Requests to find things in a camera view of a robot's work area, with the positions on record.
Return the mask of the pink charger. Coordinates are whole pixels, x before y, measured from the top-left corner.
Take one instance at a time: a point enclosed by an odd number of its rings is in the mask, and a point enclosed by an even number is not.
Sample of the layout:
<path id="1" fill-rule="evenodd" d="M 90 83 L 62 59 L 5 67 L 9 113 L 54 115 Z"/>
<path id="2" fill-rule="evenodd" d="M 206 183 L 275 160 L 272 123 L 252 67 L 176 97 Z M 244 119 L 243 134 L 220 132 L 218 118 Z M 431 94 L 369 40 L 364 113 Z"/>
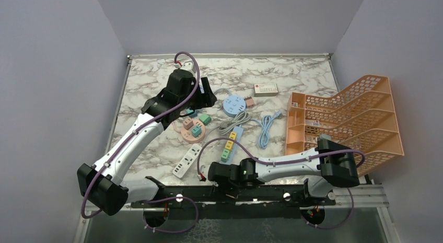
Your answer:
<path id="1" fill-rule="evenodd" d="M 246 108 L 252 108 L 255 105 L 255 102 L 252 97 L 244 98 Z"/>

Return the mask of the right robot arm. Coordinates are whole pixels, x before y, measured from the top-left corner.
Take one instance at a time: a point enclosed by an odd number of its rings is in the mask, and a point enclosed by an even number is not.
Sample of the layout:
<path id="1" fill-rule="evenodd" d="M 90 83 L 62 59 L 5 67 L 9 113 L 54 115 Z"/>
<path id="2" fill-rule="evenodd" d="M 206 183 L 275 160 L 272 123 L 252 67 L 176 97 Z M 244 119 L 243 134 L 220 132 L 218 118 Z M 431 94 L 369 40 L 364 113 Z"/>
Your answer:
<path id="1" fill-rule="evenodd" d="M 301 191 L 302 200 L 314 205 L 327 196 L 332 187 L 351 188 L 359 185 L 355 154 L 363 152 L 321 138 L 307 151 L 277 157 L 243 159 L 239 164 L 210 164 L 203 176 L 217 187 L 252 189 L 276 179 L 313 176 Z"/>

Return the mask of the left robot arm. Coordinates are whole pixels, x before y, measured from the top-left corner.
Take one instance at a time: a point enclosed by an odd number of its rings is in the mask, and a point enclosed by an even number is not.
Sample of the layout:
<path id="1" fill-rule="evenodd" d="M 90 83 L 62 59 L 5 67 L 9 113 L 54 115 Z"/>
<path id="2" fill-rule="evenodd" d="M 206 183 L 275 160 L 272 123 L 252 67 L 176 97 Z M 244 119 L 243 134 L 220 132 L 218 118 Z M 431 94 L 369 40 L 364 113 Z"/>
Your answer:
<path id="1" fill-rule="evenodd" d="M 124 176 L 149 143 L 180 117 L 181 111 L 209 108 L 216 100 L 207 77 L 175 69 L 166 87 L 145 102 L 134 124 L 115 146 L 92 166 L 82 164 L 77 170 L 83 196 L 81 216 L 93 217 L 85 213 L 87 202 L 110 216 L 135 201 L 145 200 L 153 207 L 161 205 L 164 192 L 156 182 L 148 178 L 125 182 Z"/>

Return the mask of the pink charger plug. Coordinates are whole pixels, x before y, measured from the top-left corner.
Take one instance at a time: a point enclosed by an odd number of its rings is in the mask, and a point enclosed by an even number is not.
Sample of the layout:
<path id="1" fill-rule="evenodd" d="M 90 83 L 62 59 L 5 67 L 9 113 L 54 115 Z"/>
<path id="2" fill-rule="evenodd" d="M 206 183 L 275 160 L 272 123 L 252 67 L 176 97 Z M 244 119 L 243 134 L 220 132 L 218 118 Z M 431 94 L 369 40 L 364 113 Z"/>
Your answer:
<path id="1" fill-rule="evenodd" d="M 191 118 L 185 118 L 185 119 L 183 120 L 183 122 L 182 122 L 182 127 L 183 127 L 185 130 L 189 130 L 189 129 L 191 129 L 193 126 L 194 126 L 194 122 L 193 122 L 193 119 L 191 119 Z"/>

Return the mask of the yellow charger plug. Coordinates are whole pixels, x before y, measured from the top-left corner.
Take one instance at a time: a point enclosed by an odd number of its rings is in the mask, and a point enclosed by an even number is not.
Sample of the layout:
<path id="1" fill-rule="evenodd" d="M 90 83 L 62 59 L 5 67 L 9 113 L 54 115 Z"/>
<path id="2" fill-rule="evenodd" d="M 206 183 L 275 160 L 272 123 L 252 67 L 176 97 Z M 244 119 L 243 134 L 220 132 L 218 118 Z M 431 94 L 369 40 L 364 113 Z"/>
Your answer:
<path id="1" fill-rule="evenodd" d="M 229 138 L 232 140 L 236 140 L 238 133 L 235 131 L 230 132 Z"/>

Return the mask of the yellow charger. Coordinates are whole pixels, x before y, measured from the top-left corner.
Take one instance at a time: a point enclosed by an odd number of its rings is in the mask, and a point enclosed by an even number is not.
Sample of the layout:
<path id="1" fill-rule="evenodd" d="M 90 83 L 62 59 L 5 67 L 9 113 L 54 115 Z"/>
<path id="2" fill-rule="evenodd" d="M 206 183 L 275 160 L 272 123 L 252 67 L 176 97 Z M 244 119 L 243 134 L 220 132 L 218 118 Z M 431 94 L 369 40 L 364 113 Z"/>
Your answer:
<path id="1" fill-rule="evenodd" d="M 228 151 L 231 151 L 233 146 L 234 146 L 234 144 L 235 143 L 233 141 L 227 141 L 226 144 L 225 144 L 225 149 L 228 150 Z"/>

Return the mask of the green charger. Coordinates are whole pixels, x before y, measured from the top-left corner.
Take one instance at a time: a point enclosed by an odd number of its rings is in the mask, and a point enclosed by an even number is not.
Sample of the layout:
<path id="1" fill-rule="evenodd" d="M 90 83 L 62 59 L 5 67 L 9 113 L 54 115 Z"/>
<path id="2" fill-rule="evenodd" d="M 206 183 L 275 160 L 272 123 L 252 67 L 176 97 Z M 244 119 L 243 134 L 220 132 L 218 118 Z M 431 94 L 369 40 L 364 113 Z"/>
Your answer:
<path id="1" fill-rule="evenodd" d="M 229 159 L 229 154 L 230 154 L 230 150 L 228 150 L 228 149 L 224 149 L 223 152 L 222 152 L 222 154 L 221 154 L 220 160 L 221 160 L 222 162 L 227 162 L 228 159 Z"/>

